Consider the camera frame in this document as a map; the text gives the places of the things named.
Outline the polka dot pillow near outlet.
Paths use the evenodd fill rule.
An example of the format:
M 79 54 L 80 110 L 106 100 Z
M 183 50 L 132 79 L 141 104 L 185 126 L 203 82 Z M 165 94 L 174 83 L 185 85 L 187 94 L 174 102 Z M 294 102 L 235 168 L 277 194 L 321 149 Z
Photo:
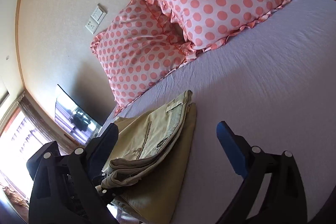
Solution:
M 131 0 L 91 42 L 116 102 L 115 115 L 190 63 L 187 44 L 156 4 Z

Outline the white wall switch plate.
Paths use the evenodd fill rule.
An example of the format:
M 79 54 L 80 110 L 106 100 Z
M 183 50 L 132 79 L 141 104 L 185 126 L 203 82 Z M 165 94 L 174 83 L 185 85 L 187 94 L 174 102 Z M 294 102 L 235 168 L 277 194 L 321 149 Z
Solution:
M 104 9 L 104 7 L 102 7 L 100 4 L 97 4 L 96 8 L 94 9 L 94 11 L 91 14 L 91 17 L 98 23 L 100 24 L 103 19 L 105 18 L 107 12 Z

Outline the lavender bed sheet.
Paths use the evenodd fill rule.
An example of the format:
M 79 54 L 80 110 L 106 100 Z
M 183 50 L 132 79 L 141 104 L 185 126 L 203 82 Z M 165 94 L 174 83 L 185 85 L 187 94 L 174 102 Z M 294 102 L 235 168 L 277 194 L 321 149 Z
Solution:
M 217 139 L 225 121 L 267 153 L 292 152 L 312 219 L 335 187 L 335 1 L 294 0 L 171 73 L 122 117 L 193 92 L 189 163 L 172 223 L 215 223 L 242 179 Z

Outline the black television screen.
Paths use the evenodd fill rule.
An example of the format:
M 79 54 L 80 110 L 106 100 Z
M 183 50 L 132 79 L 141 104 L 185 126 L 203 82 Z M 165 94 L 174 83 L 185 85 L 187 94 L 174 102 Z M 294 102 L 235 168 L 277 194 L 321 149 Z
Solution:
M 82 145 L 95 138 L 101 125 L 87 114 L 61 87 L 56 86 L 55 122 Z

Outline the khaki pants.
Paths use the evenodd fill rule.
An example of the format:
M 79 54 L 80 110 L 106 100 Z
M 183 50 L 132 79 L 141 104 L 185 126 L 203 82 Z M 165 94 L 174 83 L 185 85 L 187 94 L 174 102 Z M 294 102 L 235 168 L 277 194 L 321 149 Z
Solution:
M 120 189 L 114 206 L 143 223 L 169 223 L 175 211 L 197 119 L 192 95 L 187 90 L 155 110 L 114 120 L 118 141 L 101 187 Z

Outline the white wall outlet plate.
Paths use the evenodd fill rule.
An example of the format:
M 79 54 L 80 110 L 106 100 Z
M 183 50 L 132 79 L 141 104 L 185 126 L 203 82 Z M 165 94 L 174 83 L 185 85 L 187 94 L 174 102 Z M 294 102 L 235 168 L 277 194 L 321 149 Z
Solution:
M 94 34 L 96 32 L 96 30 L 98 29 L 99 25 L 100 24 L 98 22 L 96 22 L 96 20 L 94 18 L 92 18 L 90 16 L 86 25 L 85 25 L 85 27 L 91 34 Z

